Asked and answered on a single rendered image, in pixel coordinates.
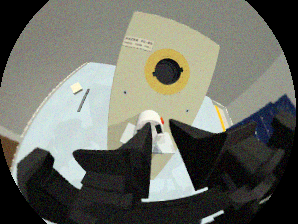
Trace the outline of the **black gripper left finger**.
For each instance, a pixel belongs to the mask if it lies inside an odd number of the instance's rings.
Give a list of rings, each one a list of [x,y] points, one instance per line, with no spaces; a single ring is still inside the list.
[[[73,159],[85,172],[128,177],[130,184],[140,192],[138,194],[141,198],[149,198],[152,139],[152,123],[148,123],[118,149],[89,151],[81,148],[73,152]]]

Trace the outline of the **white cylinder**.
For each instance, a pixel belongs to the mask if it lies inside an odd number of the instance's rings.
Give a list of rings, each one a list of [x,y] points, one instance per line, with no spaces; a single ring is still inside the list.
[[[158,115],[157,112],[154,112],[154,111],[142,112],[140,117],[138,117],[136,128],[134,128],[134,133],[137,133],[138,131],[140,131],[140,129],[142,127],[145,127],[145,125],[148,123],[152,123],[152,131],[153,131],[152,144],[157,143],[157,141],[160,141],[162,139],[162,136],[164,136],[164,127],[162,127],[162,124],[164,124],[164,121],[160,119],[160,115]]]

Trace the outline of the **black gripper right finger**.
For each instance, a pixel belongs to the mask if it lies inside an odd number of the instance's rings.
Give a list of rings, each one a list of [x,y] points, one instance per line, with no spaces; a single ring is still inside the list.
[[[221,133],[190,127],[176,119],[169,120],[169,127],[194,190],[208,188],[205,181],[212,176],[214,168],[220,163],[223,152],[227,148],[237,145],[247,137],[254,136],[254,131],[257,132],[257,123],[254,121],[247,121]]]

